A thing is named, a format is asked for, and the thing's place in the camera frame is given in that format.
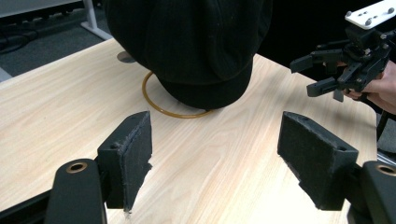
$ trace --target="black mechanical hand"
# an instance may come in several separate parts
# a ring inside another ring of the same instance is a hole
[[[317,50],[290,63],[292,73],[301,72],[314,63],[324,63],[326,74],[332,77],[307,86],[310,97],[320,96],[335,90],[362,91],[376,76],[383,72],[389,53],[394,47],[391,39],[396,30],[381,33],[376,29],[363,30],[351,25],[346,28],[348,40],[330,42],[317,46]],[[337,64],[344,63],[347,68],[337,76]]]

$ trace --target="robotic arm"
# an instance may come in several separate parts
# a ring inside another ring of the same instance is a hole
[[[396,49],[391,39],[396,29],[381,33],[374,27],[396,15],[396,2],[385,0],[355,12],[348,12],[346,20],[352,24],[346,28],[348,40],[319,45],[317,49],[290,63],[292,73],[301,72],[314,63],[324,63],[327,79],[307,86],[307,94],[317,97],[330,91],[362,91],[375,77],[384,71],[390,51]],[[337,76],[337,64],[347,69]]]

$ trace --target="screw hole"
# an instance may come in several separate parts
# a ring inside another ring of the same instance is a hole
[[[75,174],[78,172],[81,172],[87,168],[88,164],[87,162],[76,162],[71,165],[69,165],[66,169],[66,172],[69,174]]]
[[[385,174],[385,175],[393,175],[393,176],[396,176],[396,169],[393,168],[393,167],[389,167],[389,166],[386,166],[386,165],[378,165],[377,169],[378,169],[381,173],[383,173],[383,174]]]

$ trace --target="human hand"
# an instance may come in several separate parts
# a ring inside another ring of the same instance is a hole
[[[396,114],[396,64],[389,61],[384,72],[372,80],[362,92],[367,93],[367,99],[385,111]],[[344,95],[357,100],[362,92],[344,91]]]

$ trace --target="gold ring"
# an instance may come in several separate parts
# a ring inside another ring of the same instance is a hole
[[[165,114],[165,115],[167,115],[167,116],[174,117],[174,118],[177,118],[177,119],[198,119],[198,118],[201,118],[201,117],[203,117],[203,116],[205,116],[205,115],[208,115],[208,114],[210,114],[210,113],[213,112],[213,110],[206,110],[206,111],[203,112],[203,113],[199,113],[199,114],[195,114],[195,115],[180,115],[180,114],[175,114],[175,113],[169,112],[169,111],[164,110],[164,109],[160,108],[159,106],[155,105],[155,104],[149,99],[148,93],[147,93],[147,91],[146,91],[146,85],[147,85],[147,83],[148,83],[149,78],[150,78],[152,75],[153,75],[153,72],[150,71],[150,72],[148,72],[148,74],[145,76],[145,79],[143,79],[143,83],[142,83],[142,92],[143,92],[143,95],[145,96],[146,100],[148,101],[148,103],[149,103],[152,107],[154,107],[156,110],[160,111],[161,113],[163,113],[163,114]]]

